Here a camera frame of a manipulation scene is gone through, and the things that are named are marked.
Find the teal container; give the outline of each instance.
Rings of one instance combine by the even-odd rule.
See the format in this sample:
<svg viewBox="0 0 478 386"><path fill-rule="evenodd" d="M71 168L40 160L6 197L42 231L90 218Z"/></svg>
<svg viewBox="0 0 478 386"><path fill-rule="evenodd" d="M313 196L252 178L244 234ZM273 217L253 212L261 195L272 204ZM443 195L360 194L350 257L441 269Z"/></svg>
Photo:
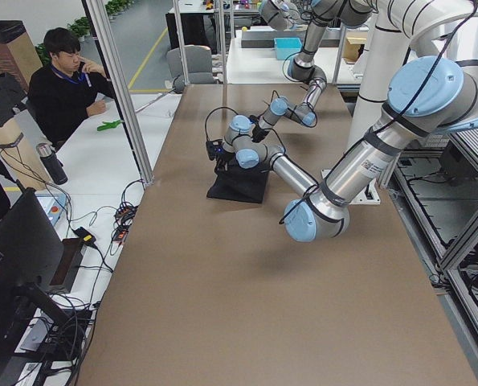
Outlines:
<svg viewBox="0 0 478 386"><path fill-rule="evenodd" d="M275 38L274 51L278 60L286 60L290 55L301 51L300 38Z"/></svg>

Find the man's hand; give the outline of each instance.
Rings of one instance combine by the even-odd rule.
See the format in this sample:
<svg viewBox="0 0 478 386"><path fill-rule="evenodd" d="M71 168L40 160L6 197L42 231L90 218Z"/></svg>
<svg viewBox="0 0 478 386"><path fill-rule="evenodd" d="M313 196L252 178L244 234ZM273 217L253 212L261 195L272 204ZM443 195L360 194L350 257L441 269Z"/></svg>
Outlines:
<svg viewBox="0 0 478 386"><path fill-rule="evenodd" d="M82 72L99 72L102 76L107 78L107 74L104 72L104 68L101 64L98 64L90 59L85 59L84 57L80 57L82 62L85 62L84 66L81 68Z"/></svg>
<svg viewBox="0 0 478 386"><path fill-rule="evenodd" d="M104 101L96 101L87 107L87 115L90 117L93 115L102 114L105 111L107 111L107 105L104 103Z"/></svg>

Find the black jacket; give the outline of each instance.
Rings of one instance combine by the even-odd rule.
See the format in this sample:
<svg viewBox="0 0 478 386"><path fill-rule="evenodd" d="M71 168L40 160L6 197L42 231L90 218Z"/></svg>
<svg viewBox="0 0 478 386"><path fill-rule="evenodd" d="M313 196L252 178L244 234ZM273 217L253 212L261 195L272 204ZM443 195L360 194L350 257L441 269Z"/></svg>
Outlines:
<svg viewBox="0 0 478 386"><path fill-rule="evenodd" d="M87 74L91 83L79 81L80 73L73 82L55 75L51 66L37 70L30 80L28 99L35 110L35 119L44 135L53 142L67 140L87 116L86 108L96 99L98 92L112 97L108 81L99 73Z"/></svg>

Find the water bottle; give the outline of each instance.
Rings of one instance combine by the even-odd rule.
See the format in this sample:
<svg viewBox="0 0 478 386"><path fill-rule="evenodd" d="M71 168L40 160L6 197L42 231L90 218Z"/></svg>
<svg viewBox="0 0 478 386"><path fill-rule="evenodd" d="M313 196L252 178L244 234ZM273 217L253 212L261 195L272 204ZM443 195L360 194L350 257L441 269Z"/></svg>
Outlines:
<svg viewBox="0 0 478 386"><path fill-rule="evenodd" d="M56 157L56 153L47 143L39 143L37 145L37 153L39 153L40 160L46 167L47 172L57 185L62 185L67 182L67 176L63 171L62 164Z"/></svg>

